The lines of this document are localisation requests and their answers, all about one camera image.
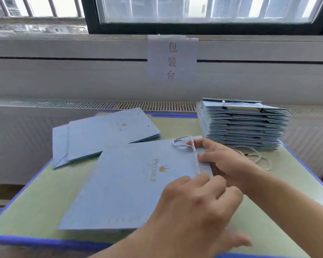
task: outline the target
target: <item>person's right hand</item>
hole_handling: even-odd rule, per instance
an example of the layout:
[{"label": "person's right hand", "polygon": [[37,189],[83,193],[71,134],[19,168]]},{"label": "person's right hand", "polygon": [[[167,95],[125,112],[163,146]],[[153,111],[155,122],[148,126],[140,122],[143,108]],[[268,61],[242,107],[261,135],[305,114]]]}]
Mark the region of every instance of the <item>person's right hand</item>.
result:
[{"label": "person's right hand", "polygon": [[213,175],[223,176],[227,186],[237,186],[243,193],[249,189],[252,173],[264,172],[262,168],[235,150],[207,138],[195,140],[196,147],[204,147],[207,152],[198,155],[200,162],[210,162]]}]

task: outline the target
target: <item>desk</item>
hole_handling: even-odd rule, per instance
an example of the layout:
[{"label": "desk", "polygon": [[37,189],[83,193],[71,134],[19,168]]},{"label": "desk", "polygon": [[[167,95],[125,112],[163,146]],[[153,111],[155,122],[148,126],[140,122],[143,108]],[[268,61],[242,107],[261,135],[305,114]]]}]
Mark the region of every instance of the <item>desk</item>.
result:
[{"label": "desk", "polygon": [[[161,139],[201,135],[196,118],[154,115],[151,119],[162,132]],[[286,148],[263,152],[263,156],[272,162],[275,176],[323,204],[323,185]],[[124,233],[57,230],[96,160],[80,160],[56,170],[48,163],[0,215],[0,243],[100,250],[124,237]],[[235,248],[233,253],[309,257],[246,196],[229,228],[250,235],[253,243],[253,247]]]}]

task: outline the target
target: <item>radiator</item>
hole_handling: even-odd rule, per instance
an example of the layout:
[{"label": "radiator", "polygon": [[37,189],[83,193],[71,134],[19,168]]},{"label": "radiator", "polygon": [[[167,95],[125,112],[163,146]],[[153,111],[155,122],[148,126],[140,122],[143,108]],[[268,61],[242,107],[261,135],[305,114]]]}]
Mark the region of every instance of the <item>radiator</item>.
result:
[{"label": "radiator", "polygon": [[[0,184],[26,184],[52,157],[52,128],[103,110],[195,112],[193,102],[0,99]],[[288,106],[283,138],[317,176],[323,176],[323,107]]]}]

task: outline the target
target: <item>black window frame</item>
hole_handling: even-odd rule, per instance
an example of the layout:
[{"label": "black window frame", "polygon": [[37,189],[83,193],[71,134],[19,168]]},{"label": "black window frame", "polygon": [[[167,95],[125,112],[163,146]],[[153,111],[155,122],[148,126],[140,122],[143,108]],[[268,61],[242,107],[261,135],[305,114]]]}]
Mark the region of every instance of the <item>black window frame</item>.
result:
[{"label": "black window frame", "polygon": [[89,34],[323,35],[323,5],[312,23],[100,23],[96,0],[81,0]]}]

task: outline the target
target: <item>sky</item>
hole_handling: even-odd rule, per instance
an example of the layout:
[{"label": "sky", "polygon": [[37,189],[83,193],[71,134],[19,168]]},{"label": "sky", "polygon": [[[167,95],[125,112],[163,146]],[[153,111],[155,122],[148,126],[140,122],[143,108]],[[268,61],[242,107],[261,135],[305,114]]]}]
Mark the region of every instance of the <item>sky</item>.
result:
[{"label": "sky", "polygon": [[[42,16],[52,16],[52,11],[50,9],[48,0],[28,0],[30,3],[30,6],[32,8],[32,11],[34,13],[34,16],[36,17],[42,17]],[[76,17],[76,8],[74,4],[74,0],[53,0],[54,5],[56,8],[56,12],[58,17]],[[203,14],[201,15],[202,11],[202,3],[204,0],[190,0],[191,3],[193,3],[195,6],[198,5],[199,9],[197,7],[193,7],[194,12],[193,14],[196,14],[196,17],[203,17]],[[27,11],[24,6],[23,0],[16,0],[17,6],[22,14],[22,16],[27,16]],[[263,0],[253,0],[249,17],[258,17],[260,13],[260,9],[262,7]],[[303,18],[307,18],[310,16],[310,13],[316,3],[316,0],[309,0],[306,9],[303,14]]]}]

